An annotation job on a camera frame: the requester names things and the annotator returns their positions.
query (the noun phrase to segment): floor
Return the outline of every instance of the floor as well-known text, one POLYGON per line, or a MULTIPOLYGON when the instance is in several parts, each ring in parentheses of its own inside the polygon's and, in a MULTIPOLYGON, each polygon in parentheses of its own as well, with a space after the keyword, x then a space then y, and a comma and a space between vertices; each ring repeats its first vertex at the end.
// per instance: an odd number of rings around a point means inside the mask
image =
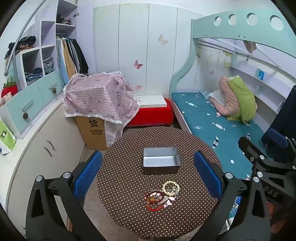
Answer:
MULTIPOLYGON (((179 128, 178 123, 173 123, 173 128, 179 128)), ((127 128, 123 131, 123 135, 137 130, 138 128, 127 128)), ((85 149, 82 161, 86 161, 90 155, 93 153, 93 150, 85 149)), ((102 204, 99 194, 98 187, 96 183, 96 178, 91 184, 84 201, 84 211, 88 215, 92 223, 97 227, 100 233, 108 241, 139 241, 139 236, 125 227, 117 225, 104 205, 102 204)), ((187 237, 192 237, 199 227, 178 238, 177 241, 185 241, 187 237)))

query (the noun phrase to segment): red butterfly sticker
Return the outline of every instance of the red butterfly sticker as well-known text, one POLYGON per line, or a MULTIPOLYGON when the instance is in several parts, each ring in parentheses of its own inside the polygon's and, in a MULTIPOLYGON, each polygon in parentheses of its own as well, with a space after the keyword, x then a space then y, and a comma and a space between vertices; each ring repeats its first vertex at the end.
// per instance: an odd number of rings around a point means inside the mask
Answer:
POLYGON ((142 64, 138 64, 138 61, 136 60, 135 63, 134 63, 134 66, 139 69, 141 68, 143 65, 142 64))

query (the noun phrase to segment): polka dot tablecloth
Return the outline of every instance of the polka dot tablecloth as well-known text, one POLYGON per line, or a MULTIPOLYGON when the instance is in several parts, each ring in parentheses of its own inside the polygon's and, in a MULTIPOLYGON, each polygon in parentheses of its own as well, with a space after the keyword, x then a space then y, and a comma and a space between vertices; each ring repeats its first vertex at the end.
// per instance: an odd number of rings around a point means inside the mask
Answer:
POLYGON ((99 195, 113 220, 143 238, 177 238, 202 224, 217 200, 209 195, 193 165, 193 154, 198 150, 221 166, 205 142, 180 129, 149 127, 116 141, 104 155, 97 178, 99 195), (177 147, 181 161, 178 173, 144 175, 145 147, 177 147), (157 212, 147 210, 143 193, 161 189, 168 180, 180 185, 179 197, 172 206, 157 212))

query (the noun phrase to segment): open box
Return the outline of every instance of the open box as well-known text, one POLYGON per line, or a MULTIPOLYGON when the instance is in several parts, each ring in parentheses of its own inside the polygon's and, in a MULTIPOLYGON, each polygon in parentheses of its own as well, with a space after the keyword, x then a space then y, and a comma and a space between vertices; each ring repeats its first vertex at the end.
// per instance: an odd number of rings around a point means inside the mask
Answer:
POLYGON ((176 147, 144 148, 143 173, 145 175, 176 174, 180 166, 176 147))

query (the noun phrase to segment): gold butterfly sticker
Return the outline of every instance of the gold butterfly sticker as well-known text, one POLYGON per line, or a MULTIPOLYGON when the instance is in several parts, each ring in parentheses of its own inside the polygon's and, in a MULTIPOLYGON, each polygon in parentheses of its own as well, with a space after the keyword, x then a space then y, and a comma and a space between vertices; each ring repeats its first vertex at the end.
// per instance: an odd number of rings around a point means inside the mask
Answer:
POLYGON ((159 36, 158 41, 161 42, 162 44, 168 43, 168 40, 164 40, 163 39, 163 35, 162 34, 159 36))

